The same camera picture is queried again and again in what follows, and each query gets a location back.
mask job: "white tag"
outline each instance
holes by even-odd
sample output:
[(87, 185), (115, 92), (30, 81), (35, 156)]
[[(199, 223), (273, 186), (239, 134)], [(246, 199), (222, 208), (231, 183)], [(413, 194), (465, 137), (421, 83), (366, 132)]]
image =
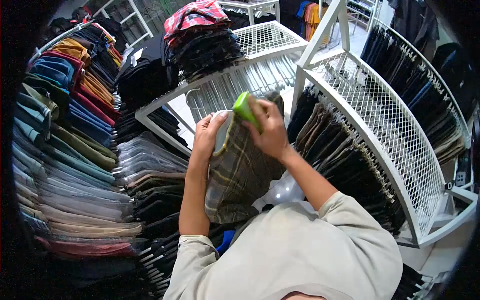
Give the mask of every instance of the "white tag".
[(466, 172), (457, 172), (456, 173), (456, 178), (455, 178), (455, 185), (456, 186), (462, 186), (466, 184)]
[(144, 48), (138, 50), (137, 52), (135, 52), (132, 56), (130, 56), (130, 60), (132, 61), (132, 65), (134, 67), (137, 66), (137, 60), (140, 59), (140, 57), (142, 56), (142, 53), (144, 51)]

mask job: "sleeve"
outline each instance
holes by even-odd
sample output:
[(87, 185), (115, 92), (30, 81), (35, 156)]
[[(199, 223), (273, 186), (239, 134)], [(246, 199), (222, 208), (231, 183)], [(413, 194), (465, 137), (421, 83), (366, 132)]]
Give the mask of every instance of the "sleeve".
[(170, 285), (164, 299), (180, 299), (188, 283), (203, 269), (216, 262), (218, 258), (218, 252), (208, 237), (203, 235), (180, 236), (177, 260), (173, 266)]
[[(350, 238), (359, 263), (376, 286), (389, 287), (400, 281), (402, 258), (395, 239), (353, 197), (336, 192), (318, 215)], [(391, 298), (394, 290), (377, 292)]]

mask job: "red plaid shirt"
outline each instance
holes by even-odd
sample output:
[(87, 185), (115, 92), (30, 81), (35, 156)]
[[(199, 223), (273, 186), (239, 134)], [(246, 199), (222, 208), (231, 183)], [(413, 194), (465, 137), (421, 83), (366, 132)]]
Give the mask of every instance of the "red plaid shirt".
[(180, 8), (164, 24), (165, 40), (175, 48), (189, 30), (207, 30), (230, 27), (232, 22), (215, 0), (191, 2)]

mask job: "hanger hook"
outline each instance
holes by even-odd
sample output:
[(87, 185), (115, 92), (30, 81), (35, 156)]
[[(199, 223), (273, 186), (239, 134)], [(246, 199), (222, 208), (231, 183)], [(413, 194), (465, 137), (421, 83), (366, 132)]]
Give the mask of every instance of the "hanger hook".
[(193, 92), (193, 91), (200, 91), (200, 89), (199, 89), (199, 88), (193, 88), (193, 89), (191, 89), (190, 91), (188, 91), (188, 92), (185, 94), (185, 102), (187, 102), (187, 106), (188, 106), (190, 109), (205, 109), (205, 108), (203, 108), (203, 107), (201, 107), (201, 108), (193, 108), (193, 107), (190, 106), (190, 104), (188, 104), (188, 96), (189, 96), (190, 93)]

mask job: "finger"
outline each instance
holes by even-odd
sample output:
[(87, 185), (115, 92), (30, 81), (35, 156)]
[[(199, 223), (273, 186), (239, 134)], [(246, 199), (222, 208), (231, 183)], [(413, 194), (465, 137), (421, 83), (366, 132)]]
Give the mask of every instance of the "finger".
[(248, 121), (243, 121), (242, 124), (250, 130), (252, 134), (253, 143), (257, 146), (260, 145), (260, 133), (258, 132), (257, 128)]
[(252, 113), (260, 123), (260, 126), (264, 127), (268, 121), (267, 114), (265, 114), (262, 107), (257, 103), (257, 99), (254, 96), (250, 95), (248, 97), (248, 105), (252, 109)]
[(280, 110), (278, 110), (278, 106), (275, 103), (264, 99), (258, 99), (257, 103), (267, 110), (269, 117), (282, 117)]
[(210, 121), (212, 120), (212, 115), (207, 115), (205, 118), (201, 119), (198, 123), (197, 123), (197, 127), (204, 127), (204, 128), (207, 128), (208, 127), (208, 124), (210, 124)]
[(225, 120), (228, 117), (228, 111), (222, 111), (219, 113), (215, 118), (213, 118), (210, 121), (210, 124), (208, 124), (208, 131), (211, 132), (211, 134), (216, 135), (218, 129), (222, 124), (225, 122)]

